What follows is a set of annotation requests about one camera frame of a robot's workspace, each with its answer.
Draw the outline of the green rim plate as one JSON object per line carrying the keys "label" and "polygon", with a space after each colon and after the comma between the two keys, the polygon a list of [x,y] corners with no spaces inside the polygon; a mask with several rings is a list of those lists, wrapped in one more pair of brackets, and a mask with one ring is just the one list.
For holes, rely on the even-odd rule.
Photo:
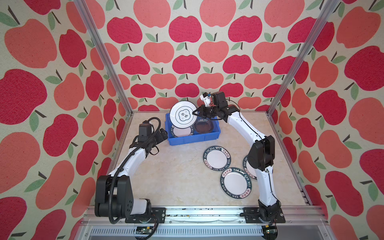
{"label": "green rim plate", "polygon": [[228,168],[221,173],[220,185],[226,195],[233,199],[244,199],[252,191],[251,178],[239,168]]}
{"label": "green rim plate", "polygon": [[204,151],[203,161],[209,169],[220,172],[230,167],[232,158],[225,148],[211,146]]}
{"label": "green rim plate", "polygon": [[245,156],[243,159],[243,169],[246,172],[246,174],[253,180],[257,180],[256,172],[255,170],[251,167],[251,165],[248,162],[248,157]]}
{"label": "green rim plate", "polygon": [[188,137],[194,134],[194,127],[189,127],[185,129],[177,128],[174,125],[171,126],[171,135],[173,138]]}

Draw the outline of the clear glass plate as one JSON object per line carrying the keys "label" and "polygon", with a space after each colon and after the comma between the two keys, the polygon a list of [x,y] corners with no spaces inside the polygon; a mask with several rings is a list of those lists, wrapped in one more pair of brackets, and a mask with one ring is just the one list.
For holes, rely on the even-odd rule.
{"label": "clear glass plate", "polygon": [[214,124],[213,121],[209,119],[197,119],[194,124],[194,129],[199,134],[208,134],[213,132]]}

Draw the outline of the white plate clover pattern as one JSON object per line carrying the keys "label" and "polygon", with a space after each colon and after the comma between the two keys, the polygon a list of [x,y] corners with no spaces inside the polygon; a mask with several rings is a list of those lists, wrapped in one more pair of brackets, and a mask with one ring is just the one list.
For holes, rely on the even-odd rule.
{"label": "white plate clover pattern", "polygon": [[192,127],[198,117],[194,115],[197,107],[189,101],[181,101],[173,105],[170,110],[170,121],[172,125],[179,129]]}

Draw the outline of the green rim plate front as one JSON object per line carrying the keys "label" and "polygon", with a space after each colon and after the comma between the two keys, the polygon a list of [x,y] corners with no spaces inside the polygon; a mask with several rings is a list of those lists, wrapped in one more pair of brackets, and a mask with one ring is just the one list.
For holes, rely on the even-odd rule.
{"label": "green rim plate front", "polygon": [[239,168],[228,168],[221,173],[220,185],[226,195],[233,199],[244,199],[252,191],[251,178]]}

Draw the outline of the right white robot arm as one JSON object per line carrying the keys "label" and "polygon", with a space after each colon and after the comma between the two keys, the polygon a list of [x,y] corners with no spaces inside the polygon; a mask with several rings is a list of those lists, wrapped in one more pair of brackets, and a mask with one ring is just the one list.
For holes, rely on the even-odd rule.
{"label": "right white robot arm", "polygon": [[248,163],[255,170],[259,186],[259,213],[263,223],[270,223],[281,214],[281,202],[276,196],[273,181],[273,164],[275,159],[275,139],[258,131],[246,120],[239,108],[230,105],[225,93],[203,93],[200,99],[204,102],[194,115],[201,118],[223,120],[237,130],[250,145],[247,154]]}

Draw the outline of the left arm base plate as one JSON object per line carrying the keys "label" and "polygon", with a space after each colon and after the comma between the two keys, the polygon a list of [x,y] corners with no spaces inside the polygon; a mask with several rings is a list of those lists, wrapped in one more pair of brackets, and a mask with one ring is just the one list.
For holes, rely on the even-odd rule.
{"label": "left arm base plate", "polygon": [[148,217],[144,215],[131,215],[126,220],[127,224],[154,224],[158,220],[159,224],[165,223],[166,208],[152,208]]}

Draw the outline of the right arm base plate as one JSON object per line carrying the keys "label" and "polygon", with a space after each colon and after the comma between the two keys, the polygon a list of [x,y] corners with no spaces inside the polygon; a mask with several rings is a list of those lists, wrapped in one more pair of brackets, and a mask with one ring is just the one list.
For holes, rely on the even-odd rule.
{"label": "right arm base plate", "polygon": [[240,217],[245,218],[247,224],[284,224],[285,216],[281,209],[268,210],[266,208],[243,208]]}

